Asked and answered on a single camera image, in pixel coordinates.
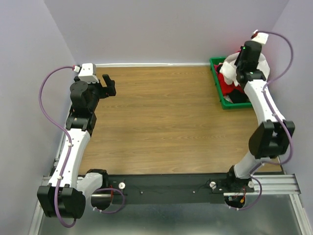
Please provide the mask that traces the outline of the white t shirt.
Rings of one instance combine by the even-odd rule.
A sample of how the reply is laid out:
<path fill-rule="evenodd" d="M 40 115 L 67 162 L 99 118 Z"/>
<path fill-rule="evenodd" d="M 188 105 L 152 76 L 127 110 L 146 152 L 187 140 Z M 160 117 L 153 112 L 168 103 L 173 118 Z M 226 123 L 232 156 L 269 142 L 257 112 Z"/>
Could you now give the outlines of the white t shirt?
<path fill-rule="evenodd" d="M 235 66 L 235 61 L 238 58 L 239 53 L 240 52 L 236 52 L 226 57 L 220 69 L 220 73 L 223 75 L 225 83 L 227 85 L 235 85 L 235 87 L 239 86 Z M 263 53 L 260 54 L 257 69 L 262 71 L 265 78 L 268 79 L 270 68 Z"/>

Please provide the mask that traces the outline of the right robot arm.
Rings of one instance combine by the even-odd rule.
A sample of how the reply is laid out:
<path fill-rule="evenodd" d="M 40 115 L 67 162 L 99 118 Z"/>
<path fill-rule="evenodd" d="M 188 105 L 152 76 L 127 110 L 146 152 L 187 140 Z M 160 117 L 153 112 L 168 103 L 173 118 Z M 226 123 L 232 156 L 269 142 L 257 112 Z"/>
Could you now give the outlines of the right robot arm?
<path fill-rule="evenodd" d="M 248 142 L 248 152 L 232 166 L 225 179 L 225 187 L 237 192 L 248 185 L 252 174 L 263 164 L 274 164 L 273 159 L 291 149 L 295 130 L 293 121 L 287 121 L 271 98 L 264 73 L 257 68 L 262 45 L 246 41 L 235 61 L 236 79 L 250 100 L 258 127 Z"/>

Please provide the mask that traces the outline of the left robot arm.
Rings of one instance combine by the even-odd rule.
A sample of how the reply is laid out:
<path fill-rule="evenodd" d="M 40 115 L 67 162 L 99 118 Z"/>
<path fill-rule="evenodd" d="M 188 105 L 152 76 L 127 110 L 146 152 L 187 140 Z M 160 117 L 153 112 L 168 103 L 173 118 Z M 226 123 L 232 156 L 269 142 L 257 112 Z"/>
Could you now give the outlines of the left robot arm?
<path fill-rule="evenodd" d="M 66 138 L 56 169 L 47 186 L 40 186 L 37 197 L 47 217 L 79 219 L 86 200 L 96 191 L 104 193 L 109 186 L 103 169 L 90 169 L 78 180 L 79 167 L 95 124 L 95 109 L 100 99 L 116 95 L 115 81 L 104 74 L 106 86 L 100 82 L 87 83 L 75 77 L 70 86 L 72 105 L 66 119 Z"/>

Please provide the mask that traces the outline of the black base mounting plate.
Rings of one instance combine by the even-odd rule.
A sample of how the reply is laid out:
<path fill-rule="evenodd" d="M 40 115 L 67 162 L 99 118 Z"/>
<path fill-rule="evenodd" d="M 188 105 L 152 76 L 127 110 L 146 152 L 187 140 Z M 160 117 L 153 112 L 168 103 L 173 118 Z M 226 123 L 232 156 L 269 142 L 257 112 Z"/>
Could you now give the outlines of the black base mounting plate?
<path fill-rule="evenodd" d="M 109 186 L 125 187 L 122 193 L 97 191 L 91 204 L 101 210 L 110 205 L 144 204 L 223 204 L 229 196 L 240 202 L 242 194 L 251 193 L 250 180 L 228 183 L 225 173 L 110 175 Z"/>

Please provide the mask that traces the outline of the green plastic bin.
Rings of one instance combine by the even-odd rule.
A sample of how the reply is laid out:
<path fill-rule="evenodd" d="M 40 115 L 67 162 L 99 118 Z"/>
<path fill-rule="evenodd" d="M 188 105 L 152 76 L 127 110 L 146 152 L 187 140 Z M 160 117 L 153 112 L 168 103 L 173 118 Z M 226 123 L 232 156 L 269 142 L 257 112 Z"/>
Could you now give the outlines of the green plastic bin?
<path fill-rule="evenodd" d="M 221 103 L 221 106 L 224 110 L 227 109 L 243 109 L 243 108 L 252 108 L 252 104 L 250 102 L 246 102 L 246 103 L 231 103 L 229 101 L 227 101 L 223 94 L 222 94 L 222 90 L 221 90 L 221 86 L 220 83 L 218 81 L 218 76 L 217 73 L 215 71 L 214 66 L 218 65 L 219 63 L 222 63 L 224 60 L 226 59 L 225 56 L 220 56 L 220 57 L 211 57 L 209 59 L 210 62 L 210 70 L 212 72 L 212 76 L 214 79 L 214 83 L 215 83 L 215 87 L 217 89 L 218 92 L 218 96 L 219 96 L 219 100 Z"/>

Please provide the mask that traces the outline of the aluminium frame rail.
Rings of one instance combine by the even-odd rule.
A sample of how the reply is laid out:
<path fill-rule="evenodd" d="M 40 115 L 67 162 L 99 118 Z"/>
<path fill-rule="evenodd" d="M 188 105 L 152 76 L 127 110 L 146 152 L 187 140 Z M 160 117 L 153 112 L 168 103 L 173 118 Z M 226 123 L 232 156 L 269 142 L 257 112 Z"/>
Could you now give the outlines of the aluminium frame rail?
<path fill-rule="evenodd" d="M 248 188 L 247 195 L 257 195 L 262 187 L 262 195 L 301 194 L 297 178 L 294 174 L 255 175 L 252 179 L 253 188 Z"/>

